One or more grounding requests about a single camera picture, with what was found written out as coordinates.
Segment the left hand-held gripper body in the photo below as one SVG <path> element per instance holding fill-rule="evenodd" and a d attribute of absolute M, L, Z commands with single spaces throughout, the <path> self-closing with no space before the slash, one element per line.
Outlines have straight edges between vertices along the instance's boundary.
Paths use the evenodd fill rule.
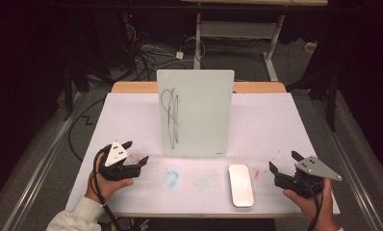
<path fill-rule="evenodd" d="M 127 149 L 122 147 L 118 141 L 100 150 L 103 156 L 98 166 L 98 172 L 109 181 L 120 181 L 122 179 L 140 176 L 141 167 L 125 167 L 123 165 L 128 157 Z"/>

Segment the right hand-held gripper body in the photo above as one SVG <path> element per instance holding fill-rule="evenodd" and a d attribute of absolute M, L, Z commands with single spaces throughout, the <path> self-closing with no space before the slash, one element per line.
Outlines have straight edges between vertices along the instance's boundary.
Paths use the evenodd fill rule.
<path fill-rule="evenodd" d="M 295 173 L 274 176 L 274 185 L 283 190 L 291 190 L 303 198 L 311 198 L 323 191 L 324 179 L 342 181 L 343 177 L 314 156 L 294 164 Z"/>

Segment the white board eraser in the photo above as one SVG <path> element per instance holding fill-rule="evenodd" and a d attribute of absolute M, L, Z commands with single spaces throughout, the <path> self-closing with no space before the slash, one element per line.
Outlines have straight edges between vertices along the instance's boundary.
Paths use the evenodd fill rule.
<path fill-rule="evenodd" d="M 233 205 L 251 207 L 254 195 L 247 165 L 231 165 L 228 168 Z"/>

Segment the small whiteboard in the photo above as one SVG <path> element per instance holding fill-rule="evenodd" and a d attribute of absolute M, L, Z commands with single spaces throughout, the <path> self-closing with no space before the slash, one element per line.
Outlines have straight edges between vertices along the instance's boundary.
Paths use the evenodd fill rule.
<path fill-rule="evenodd" d="M 232 70 L 157 72 L 164 155 L 192 158 L 226 155 L 234 76 Z"/>

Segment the person's left hand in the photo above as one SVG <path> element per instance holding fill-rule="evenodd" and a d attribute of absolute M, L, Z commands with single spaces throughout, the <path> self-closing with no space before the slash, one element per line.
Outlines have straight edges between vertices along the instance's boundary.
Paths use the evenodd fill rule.
<path fill-rule="evenodd" d="M 99 197 L 102 196 L 104 201 L 108 201 L 116 191 L 129 187 L 134 184 L 132 179 L 122 179 L 120 181 L 108 181 L 101 174 L 89 175 L 88 188 L 85 197 L 100 202 Z"/>

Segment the person's right hand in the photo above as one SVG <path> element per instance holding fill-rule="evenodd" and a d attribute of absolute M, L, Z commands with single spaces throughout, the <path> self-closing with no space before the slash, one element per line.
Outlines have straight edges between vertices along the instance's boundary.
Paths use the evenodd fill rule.
<path fill-rule="evenodd" d="M 291 190 L 284 190 L 283 194 L 300 209 L 302 215 L 308 221 L 312 222 L 316 215 L 319 215 L 314 231 L 337 231 L 340 227 L 333 215 L 332 183 L 330 179 L 324 180 L 323 192 L 317 195 L 320 204 L 319 210 L 313 198 L 303 198 Z"/>

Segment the white table cover sheet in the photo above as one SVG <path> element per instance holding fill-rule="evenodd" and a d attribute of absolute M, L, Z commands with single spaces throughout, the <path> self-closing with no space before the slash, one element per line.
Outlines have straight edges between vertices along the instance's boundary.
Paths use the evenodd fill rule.
<path fill-rule="evenodd" d="M 281 218 L 299 209 L 275 187 L 268 166 L 294 173 L 292 153 L 314 155 L 292 96 L 288 93 L 236 93 L 233 96 L 227 153 L 222 158 L 170 158 L 162 153 L 158 96 L 155 93 L 108 94 L 89 148 L 66 203 L 72 209 L 87 188 L 95 154 L 112 141 L 131 141 L 130 153 L 148 163 L 134 185 L 109 200 L 124 217 Z M 254 203 L 232 203 L 228 168 L 249 169 Z"/>

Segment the wooden table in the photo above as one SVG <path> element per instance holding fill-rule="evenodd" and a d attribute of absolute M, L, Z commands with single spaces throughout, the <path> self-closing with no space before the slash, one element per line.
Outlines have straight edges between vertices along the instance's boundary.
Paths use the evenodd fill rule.
<path fill-rule="evenodd" d="M 279 82 L 237 82 L 234 84 L 236 93 L 281 93 L 285 87 Z M 112 88 L 112 93 L 157 93 L 156 82 L 118 82 Z M 211 215 L 204 213 L 180 214 L 163 213 L 158 214 L 147 210 L 145 213 L 129 213 L 128 217 L 151 217 L 151 218 L 233 218 L 234 215 Z"/>

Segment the aluminium floor rail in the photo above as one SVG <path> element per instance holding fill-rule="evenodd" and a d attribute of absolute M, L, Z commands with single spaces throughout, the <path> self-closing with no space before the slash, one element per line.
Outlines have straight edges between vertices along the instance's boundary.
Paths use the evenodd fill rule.
<path fill-rule="evenodd" d="M 38 131 L 2 191 L 10 214 L 0 231 L 19 231 L 58 154 L 65 134 L 87 94 L 72 96 L 72 109 L 60 108 Z"/>
<path fill-rule="evenodd" d="M 334 125 L 326 121 L 323 102 L 312 107 L 321 134 L 313 135 L 317 153 L 330 165 L 337 165 L 344 180 L 334 187 L 341 213 L 338 222 L 346 231 L 383 231 L 383 167 L 372 153 L 349 108 L 339 99 Z"/>

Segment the white metal desk frame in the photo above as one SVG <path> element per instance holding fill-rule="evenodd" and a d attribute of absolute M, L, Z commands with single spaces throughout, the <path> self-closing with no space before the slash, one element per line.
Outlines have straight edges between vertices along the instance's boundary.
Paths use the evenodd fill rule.
<path fill-rule="evenodd" d="M 205 38 L 231 38 L 231 39 L 269 39 L 269 49 L 262 54 L 265 68 L 271 82 L 278 82 L 278 77 L 272 63 L 272 56 L 276 43 L 283 27 L 285 16 L 279 15 L 274 23 L 256 22 L 233 22 L 203 20 L 201 14 L 196 16 L 195 25 L 195 48 L 193 68 L 202 67 L 201 59 L 204 44 L 201 40 Z"/>

